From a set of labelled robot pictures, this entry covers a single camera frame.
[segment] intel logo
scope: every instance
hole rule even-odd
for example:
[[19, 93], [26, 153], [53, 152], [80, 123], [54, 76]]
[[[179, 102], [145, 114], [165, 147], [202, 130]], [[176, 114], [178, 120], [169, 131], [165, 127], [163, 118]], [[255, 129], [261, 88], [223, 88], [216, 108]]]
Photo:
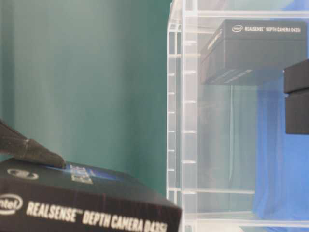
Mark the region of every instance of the intel logo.
[[243, 29], [242, 25], [235, 25], [234, 27], [232, 27], [232, 31], [235, 33], [241, 32]]
[[15, 194], [0, 195], [0, 215], [15, 214], [23, 206], [23, 199]]

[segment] depth camera box on shelf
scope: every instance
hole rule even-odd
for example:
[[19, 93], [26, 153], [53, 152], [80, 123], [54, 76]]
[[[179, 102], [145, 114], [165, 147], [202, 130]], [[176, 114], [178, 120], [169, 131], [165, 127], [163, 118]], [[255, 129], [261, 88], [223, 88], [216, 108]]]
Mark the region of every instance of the depth camera box on shelf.
[[176, 232], [180, 217], [179, 207], [124, 173], [0, 163], [1, 231]]
[[305, 22], [227, 19], [201, 51], [201, 82], [260, 85], [306, 57]]
[[309, 60], [284, 70], [287, 134], [309, 134]]

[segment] intel realsense depth camera box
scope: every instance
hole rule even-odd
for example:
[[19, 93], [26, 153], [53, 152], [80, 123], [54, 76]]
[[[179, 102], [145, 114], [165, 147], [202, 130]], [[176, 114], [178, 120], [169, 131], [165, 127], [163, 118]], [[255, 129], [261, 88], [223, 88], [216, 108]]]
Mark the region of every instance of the intel realsense depth camera box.
[[177, 232], [180, 217], [179, 207], [124, 173], [0, 163], [0, 231]]
[[305, 22], [227, 19], [201, 51], [200, 81], [260, 85], [306, 57]]

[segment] black box lid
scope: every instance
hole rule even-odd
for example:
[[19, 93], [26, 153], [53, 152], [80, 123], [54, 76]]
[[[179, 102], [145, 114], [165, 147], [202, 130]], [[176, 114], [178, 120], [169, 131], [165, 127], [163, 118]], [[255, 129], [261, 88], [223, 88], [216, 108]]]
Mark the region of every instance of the black box lid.
[[309, 88], [309, 59], [284, 69], [284, 92]]

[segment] teal green wall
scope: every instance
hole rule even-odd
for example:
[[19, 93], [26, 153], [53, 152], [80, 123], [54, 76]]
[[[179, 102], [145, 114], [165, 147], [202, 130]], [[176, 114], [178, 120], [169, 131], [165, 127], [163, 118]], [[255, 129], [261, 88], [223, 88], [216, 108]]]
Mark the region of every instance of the teal green wall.
[[169, 0], [2, 0], [2, 117], [165, 194]]

